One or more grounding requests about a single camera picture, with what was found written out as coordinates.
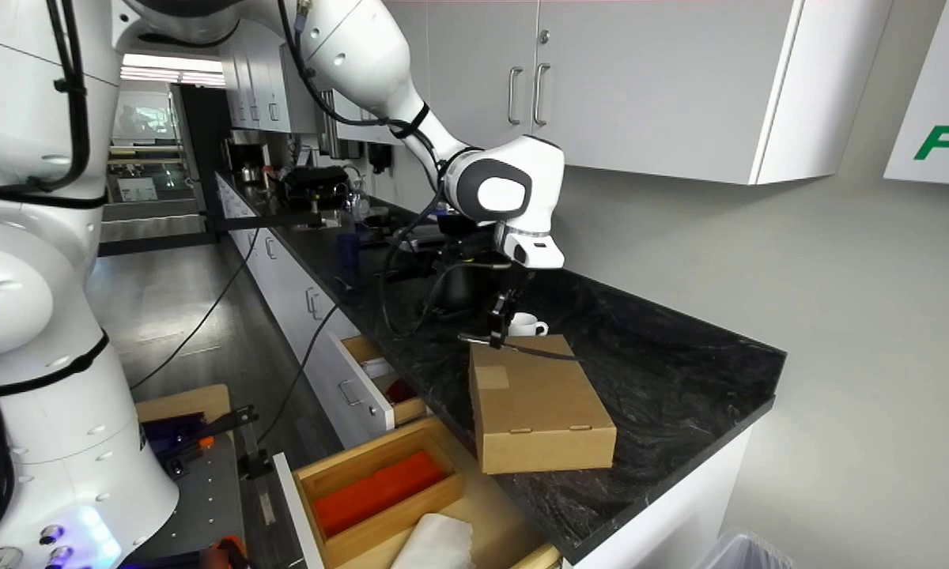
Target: granite countertop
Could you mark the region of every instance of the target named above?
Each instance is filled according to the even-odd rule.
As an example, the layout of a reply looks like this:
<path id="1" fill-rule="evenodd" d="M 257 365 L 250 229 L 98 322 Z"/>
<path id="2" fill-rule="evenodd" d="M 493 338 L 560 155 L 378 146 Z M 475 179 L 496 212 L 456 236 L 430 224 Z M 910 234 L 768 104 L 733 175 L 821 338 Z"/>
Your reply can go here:
<path id="1" fill-rule="evenodd" d="M 327 287 L 344 315 L 402 369 L 432 415 L 471 445 L 469 344 L 471 318 L 414 322 L 430 278 L 385 283 L 384 253 L 362 253 L 353 292 L 340 278 L 340 231 L 300 231 L 275 215 L 273 234 Z M 538 273 L 519 309 L 566 336 L 617 423 L 612 472 L 504 473 L 496 483 L 542 538 L 579 562 L 696 465 L 768 412 L 784 368 L 777 347 L 690 318 L 574 273 Z"/>

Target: white robot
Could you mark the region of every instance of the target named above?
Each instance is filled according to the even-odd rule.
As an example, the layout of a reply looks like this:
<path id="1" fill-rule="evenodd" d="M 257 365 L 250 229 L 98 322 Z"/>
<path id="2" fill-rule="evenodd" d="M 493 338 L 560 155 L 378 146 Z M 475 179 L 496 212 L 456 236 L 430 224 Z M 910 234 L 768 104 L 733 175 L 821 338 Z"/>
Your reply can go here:
<path id="1" fill-rule="evenodd" d="M 94 259 L 120 53 L 140 33 L 219 42 L 236 0 L 0 0 L 0 569 L 117 565 L 173 512 L 120 359 L 82 292 Z M 496 224 L 527 268 L 560 268 L 562 153 L 469 148 L 412 81 L 380 0 L 306 3 L 300 61 L 385 116 L 438 193 Z"/>

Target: open drawer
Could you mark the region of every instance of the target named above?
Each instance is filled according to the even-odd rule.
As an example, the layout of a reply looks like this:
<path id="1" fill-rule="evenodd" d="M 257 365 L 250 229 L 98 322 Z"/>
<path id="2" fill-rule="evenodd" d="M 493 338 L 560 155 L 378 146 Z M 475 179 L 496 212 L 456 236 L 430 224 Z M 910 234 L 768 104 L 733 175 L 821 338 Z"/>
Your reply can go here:
<path id="1" fill-rule="evenodd" d="M 402 454 L 424 450 L 449 472 L 432 487 L 344 528 L 322 533 L 316 497 L 352 487 L 372 467 L 385 467 Z M 372 442 L 290 472 L 285 454 L 275 454 L 281 498 L 297 533 L 300 560 L 316 565 L 391 565 L 412 528 L 427 512 L 463 518 L 475 528 L 475 565 L 511 565 L 542 540 L 524 528 L 524 518 L 508 506 L 496 483 L 478 473 L 471 453 L 464 453 L 438 418 L 422 418 Z"/>
<path id="2" fill-rule="evenodd" d="M 362 338 L 327 333 L 327 372 L 314 376 L 322 412 L 352 450 L 424 415 L 408 383 Z"/>

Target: wall sign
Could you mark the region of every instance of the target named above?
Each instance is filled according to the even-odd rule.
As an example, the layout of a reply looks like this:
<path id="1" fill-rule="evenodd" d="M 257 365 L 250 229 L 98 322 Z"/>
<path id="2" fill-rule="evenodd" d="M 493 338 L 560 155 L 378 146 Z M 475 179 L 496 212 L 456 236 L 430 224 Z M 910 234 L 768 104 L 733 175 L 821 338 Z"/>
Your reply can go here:
<path id="1" fill-rule="evenodd" d="M 949 182 L 949 0 L 889 155 L 885 178 Z"/>

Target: white wall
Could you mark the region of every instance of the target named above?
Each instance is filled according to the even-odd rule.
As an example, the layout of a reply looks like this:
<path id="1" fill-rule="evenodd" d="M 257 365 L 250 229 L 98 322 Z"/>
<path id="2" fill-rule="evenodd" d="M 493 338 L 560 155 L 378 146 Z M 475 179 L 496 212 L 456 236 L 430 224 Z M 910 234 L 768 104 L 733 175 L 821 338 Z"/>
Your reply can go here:
<path id="1" fill-rule="evenodd" d="M 789 351 L 729 512 L 804 569 L 949 569 L 949 188 L 883 166 L 942 0 L 895 0 L 843 171 L 742 189 L 569 171 L 569 268 Z M 430 193 L 398 155 L 394 193 Z"/>

